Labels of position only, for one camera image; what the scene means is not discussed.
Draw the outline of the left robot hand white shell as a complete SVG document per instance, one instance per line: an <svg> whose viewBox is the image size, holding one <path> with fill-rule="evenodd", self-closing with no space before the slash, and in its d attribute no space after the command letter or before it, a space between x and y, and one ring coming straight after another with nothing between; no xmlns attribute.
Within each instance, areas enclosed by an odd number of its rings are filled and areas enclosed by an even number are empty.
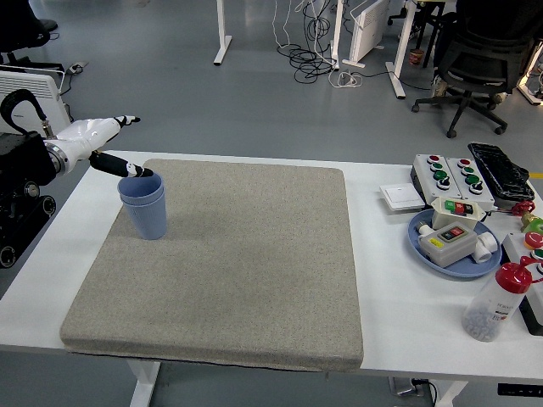
<svg viewBox="0 0 543 407"><path fill-rule="evenodd" d="M119 177L149 177L152 170L100 151L120 130L141 119L122 115L106 119L77 120L55 139L46 140L49 156L58 176L71 172L77 162L88 160L95 169Z"/></svg>

